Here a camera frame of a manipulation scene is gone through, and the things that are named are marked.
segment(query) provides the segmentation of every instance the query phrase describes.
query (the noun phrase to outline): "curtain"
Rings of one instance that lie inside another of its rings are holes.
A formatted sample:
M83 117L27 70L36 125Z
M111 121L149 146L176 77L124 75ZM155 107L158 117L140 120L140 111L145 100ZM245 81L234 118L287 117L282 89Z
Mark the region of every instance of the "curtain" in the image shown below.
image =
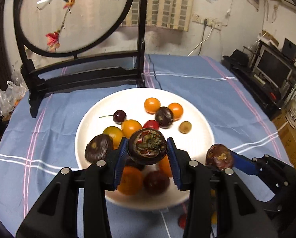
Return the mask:
M189 30L193 0L147 0L146 26ZM123 26L138 25L139 0L133 4Z

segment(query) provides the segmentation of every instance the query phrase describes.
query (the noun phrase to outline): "white bucket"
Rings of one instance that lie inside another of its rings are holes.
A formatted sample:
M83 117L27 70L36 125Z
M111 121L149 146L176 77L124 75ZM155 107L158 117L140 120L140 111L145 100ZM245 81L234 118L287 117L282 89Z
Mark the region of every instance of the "white bucket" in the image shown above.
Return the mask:
M292 128L296 129L296 96L291 100L287 107L285 117L290 123Z

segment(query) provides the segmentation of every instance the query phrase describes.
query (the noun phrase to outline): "black speaker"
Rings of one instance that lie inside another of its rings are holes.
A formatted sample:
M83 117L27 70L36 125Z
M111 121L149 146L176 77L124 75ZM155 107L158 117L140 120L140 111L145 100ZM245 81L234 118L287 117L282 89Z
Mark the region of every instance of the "black speaker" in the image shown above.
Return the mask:
M296 45L290 40L285 38L285 43L283 44L282 54L291 61L296 59Z

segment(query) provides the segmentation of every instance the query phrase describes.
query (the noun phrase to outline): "metal bolt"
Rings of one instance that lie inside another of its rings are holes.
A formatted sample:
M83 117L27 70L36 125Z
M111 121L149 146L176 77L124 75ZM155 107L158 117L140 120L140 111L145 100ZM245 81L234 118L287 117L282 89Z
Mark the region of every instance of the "metal bolt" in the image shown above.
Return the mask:
M198 163L197 161L195 161L195 160L191 160L191 161L189 162L189 165L192 166L192 167L196 167L196 166L199 165L199 163Z
M226 168L226 169L224 170L224 172L225 172L227 175L229 175L229 176L231 176L231 175L234 173L234 171L233 171L231 168Z
M99 167L102 167L102 166L106 165L106 162L104 160L99 160L96 162L96 165Z
M66 174L68 174L69 172L70 172L70 169L67 168L67 167L61 169L61 173L62 173L63 175L66 175Z

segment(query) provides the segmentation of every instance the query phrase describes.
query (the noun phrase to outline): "cherry stem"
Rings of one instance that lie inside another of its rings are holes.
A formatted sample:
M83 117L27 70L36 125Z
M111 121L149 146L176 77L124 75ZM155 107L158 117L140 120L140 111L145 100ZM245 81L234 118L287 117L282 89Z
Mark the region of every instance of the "cherry stem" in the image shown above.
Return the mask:
M101 116L99 118L103 118L103 117L112 117L112 115Z

